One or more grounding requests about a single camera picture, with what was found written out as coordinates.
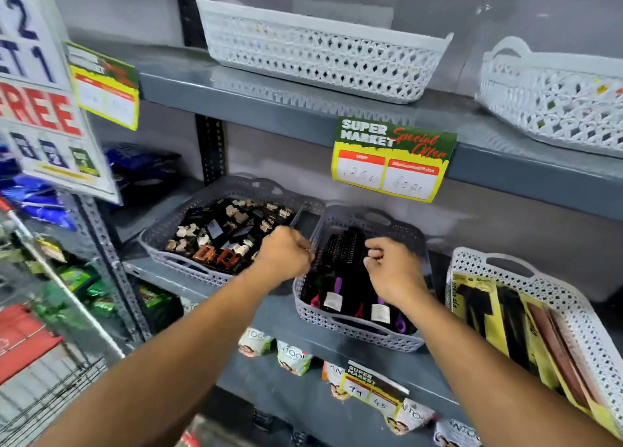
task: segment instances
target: hand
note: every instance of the hand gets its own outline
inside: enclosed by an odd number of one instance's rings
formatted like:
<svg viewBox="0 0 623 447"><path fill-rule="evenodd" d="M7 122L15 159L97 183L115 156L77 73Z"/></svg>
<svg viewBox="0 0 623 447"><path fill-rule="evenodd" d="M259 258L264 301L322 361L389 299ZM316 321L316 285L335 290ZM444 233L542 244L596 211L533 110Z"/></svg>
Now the hand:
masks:
<svg viewBox="0 0 623 447"><path fill-rule="evenodd" d="M366 240L368 256L363 263L374 290L385 302L400 310L403 306L430 298L419 258L404 244L389 237Z"/></svg>
<svg viewBox="0 0 623 447"><path fill-rule="evenodd" d="M279 284L309 271L313 260L311 247L299 231L279 226L262 241L252 268L261 269Z"/></svg>

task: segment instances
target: shelf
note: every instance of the shelf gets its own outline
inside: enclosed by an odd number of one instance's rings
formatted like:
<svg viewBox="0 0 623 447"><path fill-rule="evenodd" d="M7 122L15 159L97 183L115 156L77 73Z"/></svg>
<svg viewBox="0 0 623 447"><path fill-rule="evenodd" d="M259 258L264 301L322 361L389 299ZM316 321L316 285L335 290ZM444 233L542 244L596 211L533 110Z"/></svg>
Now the shelf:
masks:
<svg viewBox="0 0 623 447"><path fill-rule="evenodd" d="M309 237L317 220L316 215L302 216L297 228ZM154 262L136 242L127 246L124 255L123 265L129 274L192 302L199 303L217 290ZM433 268L436 274L444 273L445 270L437 269L436 272ZM407 387L415 401L430 406L448 418L469 423L432 355L425 348L415 353L402 354L310 324L297 314L292 282L284 283L264 299L252 326L332 364L343 367L348 360L354 360Z"/></svg>
<svg viewBox="0 0 623 447"><path fill-rule="evenodd" d="M204 188L203 182L193 178L183 178L172 192L154 203L113 211L110 214L110 219L116 228L121 243L126 243L135 238L144 229L152 225L156 219L173 211L202 188Z"/></svg>
<svg viewBox="0 0 623 447"><path fill-rule="evenodd" d="M449 178L623 220L621 159L536 142L468 97L427 91L395 105L224 67L203 50L73 38L135 65L153 103L327 147L339 115L456 132Z"/></svg>
<svg viewBox="0 0 623 447"><path fill-rule="evenodd" d="M248 358L234 354L217 386L307 432L331 447L433 446L430 429L396 436L380 412L356 399L331 396L322 366L302 377L279 367L276 353Z"/></svg>
<svg viewBox="0 0 623 447"><path fill-rule="evenodd" d="M87 251L84 243L80 241L80 235L76 231L65 229L56 224L39 221L33 217L20 214L22 222L32 234L47 235L58 241L63 250L76 255L83 260L91 260L95 254Z"/></svg>

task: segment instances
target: left hand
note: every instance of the left hand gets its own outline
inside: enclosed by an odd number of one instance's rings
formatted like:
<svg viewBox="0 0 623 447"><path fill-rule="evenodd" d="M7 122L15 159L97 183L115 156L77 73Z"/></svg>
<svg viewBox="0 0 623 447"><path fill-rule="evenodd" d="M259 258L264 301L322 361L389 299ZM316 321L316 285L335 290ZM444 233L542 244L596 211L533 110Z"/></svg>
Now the left hand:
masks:
<svg viewBox="0 0 623 447"><path fill-rule="evenodd" d="M311 247L299 231L279 226L262 241L252 268L262 269L278 283L304 275L313 260Z"/></svg>

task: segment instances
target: forearm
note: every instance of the forearm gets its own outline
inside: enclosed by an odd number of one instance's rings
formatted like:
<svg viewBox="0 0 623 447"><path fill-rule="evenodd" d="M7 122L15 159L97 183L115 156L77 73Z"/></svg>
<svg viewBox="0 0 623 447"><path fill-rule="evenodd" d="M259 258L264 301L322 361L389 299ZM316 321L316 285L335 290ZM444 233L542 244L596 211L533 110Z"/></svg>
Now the forearm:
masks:
<svg viewBox="0 0 623 447"><path fill-rule="evenodd" d="M277 284L261 269L243 272L105 373L37 447L136 447L165 432L214 385L262 297Z"/></svg>
<svg viewBox="0 0 623 447"><path fill-rule="evenodd" d="M432 298L408 304L484 445L619 446L605 429L549 390Z"/></svg>

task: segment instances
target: black perforated metal post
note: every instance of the black perforated metal post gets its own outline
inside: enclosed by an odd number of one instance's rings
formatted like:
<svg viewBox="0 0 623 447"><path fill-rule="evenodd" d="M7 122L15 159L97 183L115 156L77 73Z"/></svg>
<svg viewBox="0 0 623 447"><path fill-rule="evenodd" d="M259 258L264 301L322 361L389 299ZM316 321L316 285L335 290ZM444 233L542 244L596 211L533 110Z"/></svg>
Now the black perforated metal post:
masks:
<svg viewBox="0 0 623 447"><path fill-rule="evenodd" d="M179 19L182 24L184 45L187 47L207 48L206 37L199 18L195 0L177 0ZM225 134L223 123L213 117L195 114L197 140L204 183L208 185L227 174L225 158Z"/></svg>

